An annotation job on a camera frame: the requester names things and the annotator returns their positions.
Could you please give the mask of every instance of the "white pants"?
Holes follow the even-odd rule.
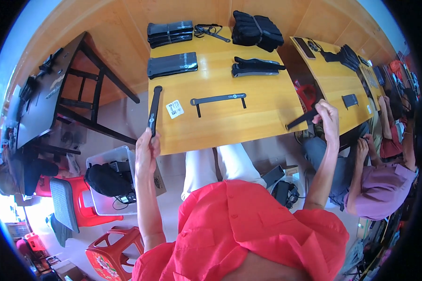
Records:
[[[241,143],[217,147],[217,161],[223,179],[241,179],[266,187],[264,179],[253,167],[252,161],[248,158]],[[186,153],[185,188],[181,199],[184,201],[191,192],[217,182],[212,148],[188,151]]]

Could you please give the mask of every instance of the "label sticker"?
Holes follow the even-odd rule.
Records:
[[[180,105],[178,100],[171,102],[166,105],[167,111],[169,112],[170,118],[174,119],[175,117],[182,115],[185,111]]]

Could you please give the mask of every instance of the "orange wall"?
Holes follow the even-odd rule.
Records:
[[[192,20],[198,23],[232,25],[232,11],[268,16],[289,36],[311,37],[332,44],[348,44],[373,64],[388,63],[394,48],[376,21],[356,0],[64,0],[42,23],[22,55],[7,97],[17,84],[59,47],[83,31],[91,35],[90,44],[104,62],[135,93],[147,90],[146,74],[150,47],[146,28],[149,22],[168,23]],[[282,57],[285,48],[279,48]],[[75,68],[98,73],[84,56],[77,57]],[[63,97],[76,99],[81,79],[69,76]],[[84,87],[83,100],[92,101],[95,82]],[[100,104],[125,97],[110,81],[103,85]]]

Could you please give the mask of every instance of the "purple shirt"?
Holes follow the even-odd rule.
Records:
[[[410,192],[416,173],[400,165],[401,160],[367,166],[361,176],[361,194],[354,200],[359,217],[382,220],[394,213]],[[347,210],[347,197],[344,205]]]

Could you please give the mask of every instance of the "red blouse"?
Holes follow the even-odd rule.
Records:
[[[132,280],[220,280],[248,251],[313,280],[333,280],[349,233],[324,210],[291,214],[257,183],[225,180],[192,192],[178,211],[177,240],[138,258]]]

